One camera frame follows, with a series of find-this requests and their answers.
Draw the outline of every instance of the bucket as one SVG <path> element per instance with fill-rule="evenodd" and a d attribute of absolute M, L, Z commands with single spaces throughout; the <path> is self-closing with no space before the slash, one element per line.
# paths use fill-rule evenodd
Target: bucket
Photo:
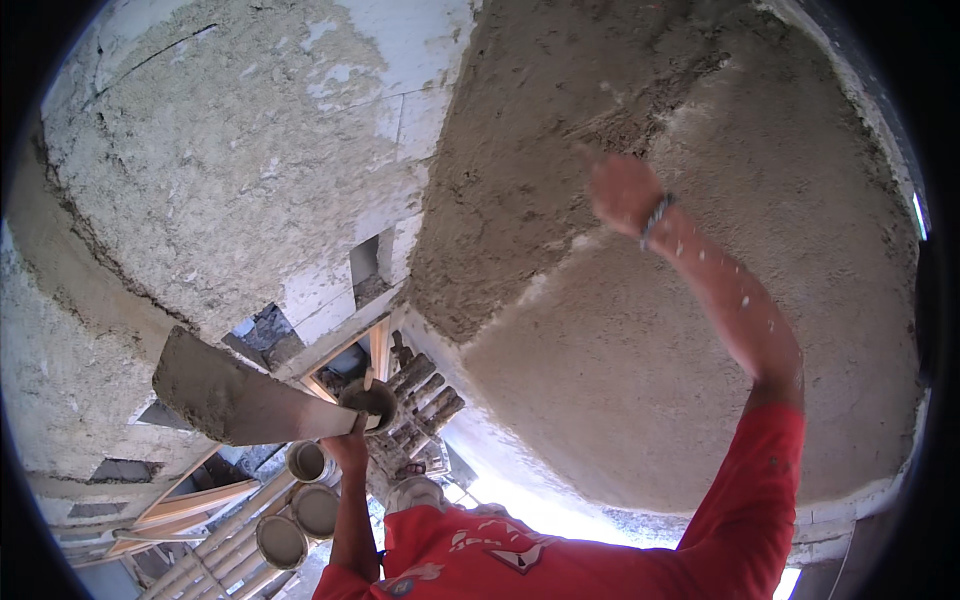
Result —
<path fill-rule="evenodd" d="M 313 484 L 300 488 L 290 503 L 293 519 L 314 540 L 333 538 L 340 497 L 327 486 Z"/>
<path fill-rule="evenodd" d="M 306 560 L 306 535 L 286 516 L 264 516 L 256 524 L 256 548 L 274 568 L 297 568 Z"/>
<path fill-rule="evenodd" d="M 319 444 L 309 440 L 290 444 L 286 461 L 290 473 L 303 483 L 323 481 L 332 475 L 337 467 Z"/>

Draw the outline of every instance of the man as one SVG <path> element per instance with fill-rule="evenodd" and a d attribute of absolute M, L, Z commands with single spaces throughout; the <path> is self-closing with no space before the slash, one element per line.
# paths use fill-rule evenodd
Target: man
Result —
<path fill-rule="evenodd" d="M 392 490 L 379 580 L 362 431 L 324 440 L 343 469 L 320 598 L 770 598 L 790 551 L 804 442 L 803 358 L 760 283 L 712 243 L 653 170 L 585 156 L 593 210 L 687 281 L 728 352 L 754 380 L 727 457 L 677 550 L 639 550 L 530 531 L 502 507 L 464 511 L 425 477 Z"/>

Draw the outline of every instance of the trowel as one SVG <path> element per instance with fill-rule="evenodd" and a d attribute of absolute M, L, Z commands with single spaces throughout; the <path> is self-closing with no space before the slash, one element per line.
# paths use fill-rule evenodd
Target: trowel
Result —
<path fill-rule="evenodd" d="M 245 365 L 183 327 L 170 331 L 154 372 L 161 402 L 211 440 L 229 445 L 278 444 L 349 433 L 359 411 L 367 432 L 389 426 L 396 396 L 369 372 L 341 396 L 346 406 L 312 396 Z"/>

